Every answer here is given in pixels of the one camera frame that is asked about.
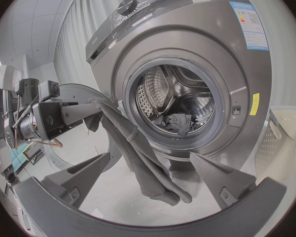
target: energy label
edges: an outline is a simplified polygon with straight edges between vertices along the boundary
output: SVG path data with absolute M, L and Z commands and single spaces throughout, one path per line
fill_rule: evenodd
M 264 29 L 252 4 L 230 2 L 240 22 L 248 49 L 269 50 Z

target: front-load washing machine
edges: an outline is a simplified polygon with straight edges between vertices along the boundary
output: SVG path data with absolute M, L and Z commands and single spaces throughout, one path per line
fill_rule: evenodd
M 240 169 L 257 143 L 272 73 L 249 0 L 124 0 L 86 58 L 170 171 L 192 167 L 190 151 Z

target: black cloth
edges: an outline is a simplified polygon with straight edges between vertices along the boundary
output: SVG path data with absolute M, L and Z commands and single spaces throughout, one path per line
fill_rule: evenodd
M 184 113 L 175 113 L 164 118 L 165 129 L 185 136 L 188 132 L 194 130 L 192 121 L 192 115 L 186 115 Z
M 96 104 L 102 112 L 85 118 L 89 130 L 96 131 L 102 119 L 107 130 L 124 156 L 128 167 L 136 175 L 143 195 L 164 201 L 172 206 L 191 203 L 192 197 L 170 179 L 168 170 L 159 162 L 147 138 L 117 108 L 105 98 L 92 98 L 87 103 Z

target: yellow warning sticker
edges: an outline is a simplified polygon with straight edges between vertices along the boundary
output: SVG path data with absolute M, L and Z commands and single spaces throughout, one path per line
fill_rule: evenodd
M 258 107 L 259 107 L 259 100 L 260 100 L 260 93 L 254 94 L 253 95 L 253 104 L 252 104 L 250 115 L 252 115 L 252 116 L 256 115 L 256 113 L 258 111 Z

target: ceiling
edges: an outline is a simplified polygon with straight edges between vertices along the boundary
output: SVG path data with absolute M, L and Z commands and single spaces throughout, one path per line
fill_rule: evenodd
M 52 62 L 58 32 L 73 0 L 14 0 L 0 19 L 0 61 L 30 69 Z

